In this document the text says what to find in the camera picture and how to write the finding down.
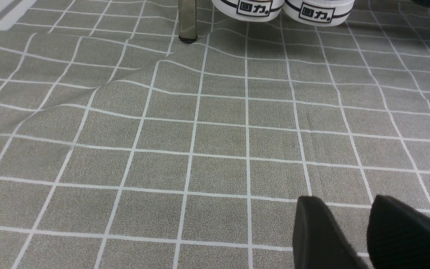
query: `grid pattern mat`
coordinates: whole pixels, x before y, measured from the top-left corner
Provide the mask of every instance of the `grid pattern mat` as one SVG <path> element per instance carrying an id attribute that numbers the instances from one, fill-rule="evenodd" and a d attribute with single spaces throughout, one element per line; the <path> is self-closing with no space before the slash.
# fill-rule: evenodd
<path id="1" fill-rule="evenodd" d="M 376 194 L 430 216 L 430 10 L 265 24 L 38 0 L 0 31 L 0 268 L 293 268 L 296 199 L 368 261 Z"/>

